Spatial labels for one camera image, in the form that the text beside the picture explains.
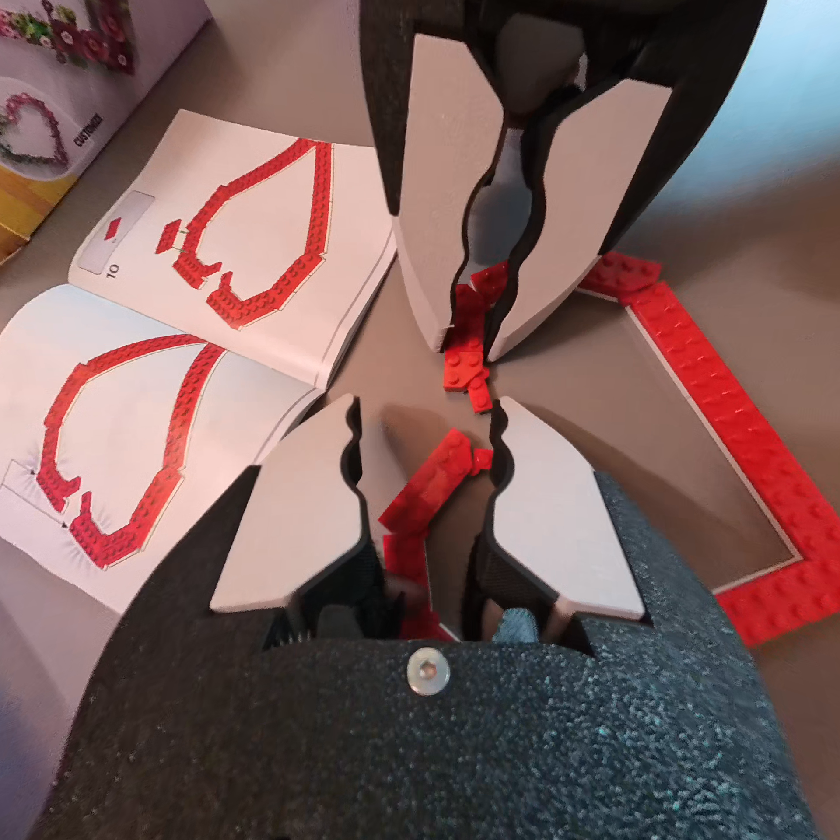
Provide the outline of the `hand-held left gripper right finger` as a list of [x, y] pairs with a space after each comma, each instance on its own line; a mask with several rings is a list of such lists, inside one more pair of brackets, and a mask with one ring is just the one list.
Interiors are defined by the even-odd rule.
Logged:
[[563, 619], [639, 621], [644, 600], [590, 462], [516, 400], [493, 407], [488, 549]]

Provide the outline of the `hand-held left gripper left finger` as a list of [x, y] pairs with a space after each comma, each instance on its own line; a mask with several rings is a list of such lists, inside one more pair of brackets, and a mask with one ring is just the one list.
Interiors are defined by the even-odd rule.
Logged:
[[365, 546], [360, 409], [357, 396], [343, 395], [268, 454], [212, 595], [214, 613], [287, 606]]

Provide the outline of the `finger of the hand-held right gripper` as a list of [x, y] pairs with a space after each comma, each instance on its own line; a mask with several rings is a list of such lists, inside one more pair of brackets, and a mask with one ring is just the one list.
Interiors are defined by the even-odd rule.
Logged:
[[495, 168], [505, 113], [468, 46], [450, 38], [415, 36], [409, 93], [395, 240], [417, 327], [439, 352], [469, 257], [467, 217]]
[[487, 328], [488, 361], [526, 339], [593, 267], [672, 92], [608, 78], [536, 122], [524, 167], [530, 216]]

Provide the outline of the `small red brick arc piece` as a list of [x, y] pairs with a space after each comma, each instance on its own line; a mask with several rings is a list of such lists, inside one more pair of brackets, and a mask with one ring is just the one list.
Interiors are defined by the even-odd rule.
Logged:
[[429, 571], [446, 584], [447, 599], [463, 590], [474, 518], [456, 524], [449, 509], [459, 488], [492, 464], [491, 448], [473, 448], [451, 429], [379, 517], [385, 571], [418, 585], [420, 606], [406, 608], [397, 638], [402, 642], [455, 642], [456, 632], [440, 620]]

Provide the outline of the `large red brick heart frame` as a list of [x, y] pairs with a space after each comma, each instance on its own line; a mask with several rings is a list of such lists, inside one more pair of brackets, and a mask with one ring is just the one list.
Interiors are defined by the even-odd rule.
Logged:
[[[838, 515], [659, 272], [658, 264], [612, 252], [581, 286], [624, 308], [789, 550], [782, 564], [717, 590], [742, 641], [756, 647], [838, 614]], [[488, 549], [486, 524], [487, 514], [478, 586], [502, 607], [536, 606], [545, 617], [553, 611], [547, 600]]]

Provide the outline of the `open instruction booklet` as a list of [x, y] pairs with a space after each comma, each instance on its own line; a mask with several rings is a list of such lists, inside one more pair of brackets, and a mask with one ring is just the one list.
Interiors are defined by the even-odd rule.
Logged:
[[179, 111], [2, 329], [2, 542], [123, 613], [327, 391], [395, 255], [371, 147]]

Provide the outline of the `yellow and white toy box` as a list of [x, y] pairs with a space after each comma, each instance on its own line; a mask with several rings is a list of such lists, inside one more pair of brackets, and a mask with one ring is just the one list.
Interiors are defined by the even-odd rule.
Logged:
[[212, 18], [204, 1], [1, 2], [1, 261]]

